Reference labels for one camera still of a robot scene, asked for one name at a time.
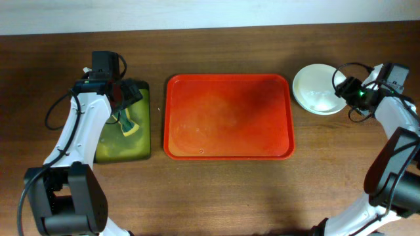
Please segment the white plate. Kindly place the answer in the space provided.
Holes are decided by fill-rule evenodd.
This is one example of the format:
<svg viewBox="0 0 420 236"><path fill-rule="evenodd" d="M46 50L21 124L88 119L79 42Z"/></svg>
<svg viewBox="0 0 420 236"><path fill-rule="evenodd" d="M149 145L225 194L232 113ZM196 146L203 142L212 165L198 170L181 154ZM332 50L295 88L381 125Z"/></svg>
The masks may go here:
<svg viewBox="0 0 420 236"><path fill-rule="evenodd" d="M335 94L332 85L332 77L335 68L325 64L311 64L302 68L295 76L292 84L292 91L301 90L316 90L325 91L331 90Z"/></svg>

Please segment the green and yellow sponge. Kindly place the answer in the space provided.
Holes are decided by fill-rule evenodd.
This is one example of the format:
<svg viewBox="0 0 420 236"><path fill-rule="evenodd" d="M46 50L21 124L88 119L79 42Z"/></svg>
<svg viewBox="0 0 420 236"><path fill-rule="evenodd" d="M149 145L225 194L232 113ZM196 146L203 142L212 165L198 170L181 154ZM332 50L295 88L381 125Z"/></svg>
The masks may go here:
<svg viewBox="0 0 420 236"><path fill-rule="evenodd" d="M120 125L121 131L125 137L134 134L140 128L140 125L131 119L131 115L127 108L113 114L112 117L115 119L115 123Z"/></svg>

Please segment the light green plate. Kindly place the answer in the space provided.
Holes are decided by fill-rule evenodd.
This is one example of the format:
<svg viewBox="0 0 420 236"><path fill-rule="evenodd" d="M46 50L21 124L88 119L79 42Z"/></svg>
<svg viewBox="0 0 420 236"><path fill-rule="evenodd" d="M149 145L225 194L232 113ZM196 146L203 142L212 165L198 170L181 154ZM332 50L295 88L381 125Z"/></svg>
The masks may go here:
<svg viewBox="0 0 420 236"><path fill-rule="evenodd" d="M341 111L347 104L331 90L293 90L297 103L305 110L316 115L332 115Z"/></svg>

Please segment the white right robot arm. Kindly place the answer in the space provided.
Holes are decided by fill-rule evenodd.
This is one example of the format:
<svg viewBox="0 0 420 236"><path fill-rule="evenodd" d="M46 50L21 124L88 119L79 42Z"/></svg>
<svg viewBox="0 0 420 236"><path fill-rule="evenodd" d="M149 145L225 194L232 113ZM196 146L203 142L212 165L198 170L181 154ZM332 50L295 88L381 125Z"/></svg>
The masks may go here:
<svg viewBox="0 0 420 236"><path fill-rule="evenodd" d="M410 70L390 62L365 69L364 81L347 77L332 87L351 111L376 119L388 141L366 174L362 196L310 235L376 235L381 226L419 213L419 175L407 170L419 166L419 116L403 94Z"/></svg>

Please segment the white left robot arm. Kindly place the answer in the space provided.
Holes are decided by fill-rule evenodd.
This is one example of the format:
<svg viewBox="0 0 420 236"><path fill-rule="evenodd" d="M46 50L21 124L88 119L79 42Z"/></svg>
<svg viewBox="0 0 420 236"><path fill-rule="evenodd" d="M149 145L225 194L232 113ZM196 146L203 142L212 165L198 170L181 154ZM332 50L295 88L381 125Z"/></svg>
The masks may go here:
<svg viewBox="0 0 420 236"><path fill-rule="evenodd" d="M124 135L139 129L127 108L142 95L133 80L124 78L126 71L120 54L92 53L92 68L66 94L70 112L54 149L41 167L25 173L17 210L19 235L24 233L26 199L41 235L131 235L109 218L106 196L93 173L96 148L110 117Z"/></svg>

